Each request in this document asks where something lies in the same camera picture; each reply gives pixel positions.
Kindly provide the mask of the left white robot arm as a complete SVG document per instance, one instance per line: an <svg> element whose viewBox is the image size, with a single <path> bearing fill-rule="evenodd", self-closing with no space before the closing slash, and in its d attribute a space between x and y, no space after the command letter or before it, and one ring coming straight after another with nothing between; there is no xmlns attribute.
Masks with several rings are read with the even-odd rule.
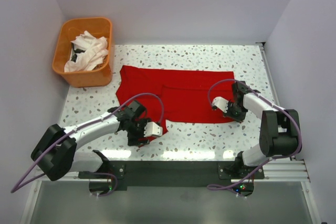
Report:
<svg viewBox="0 0 336 224"><path fill-rule="evenodd" d="M33 161L49 180L56 181L69 172L91 172L97 178L108 174L107 158L100 151L80 152L92 141L119 131L125 131L128 145L143 146L159 125L150 118L142 118L146 108L137 100L122 108L110 108L104 114L81 124L60 127L50 126L31 153Z"/></svg>

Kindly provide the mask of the red t shirt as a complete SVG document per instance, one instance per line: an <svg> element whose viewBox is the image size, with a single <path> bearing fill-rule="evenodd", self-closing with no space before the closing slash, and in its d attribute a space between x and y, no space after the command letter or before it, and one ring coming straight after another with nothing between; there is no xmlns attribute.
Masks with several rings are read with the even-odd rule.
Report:
<svg viewBox="0 0 336 224"><path fill-rule="evenodd" d="M232 71L190 71L144 69L123 66L121 84L116 92L119 103L142 94L137 98L147 109L147 116L162 120L163 132L166 121L182 123L227 123L220 110L212 110L209 103L215 97L233 99Z"/></svg>

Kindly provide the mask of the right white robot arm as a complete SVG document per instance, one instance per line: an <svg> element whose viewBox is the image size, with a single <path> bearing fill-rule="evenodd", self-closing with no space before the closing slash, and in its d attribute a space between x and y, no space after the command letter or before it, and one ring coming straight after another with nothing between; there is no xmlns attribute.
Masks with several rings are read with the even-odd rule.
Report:
<svg viewBox="0 0 336 224"><path fill-rule="evenodd" d="M234 173L246 178L254 166L262 165L270 159L287 158L302 149L299 115L296 110L286 110L263 98L257 90L249 88L245 82L232 84L234 98L224 100L223 115L236 122L243 122L247 112L252 112L261 120L259 143L238 154L241 159L234 165Z"/></svg>

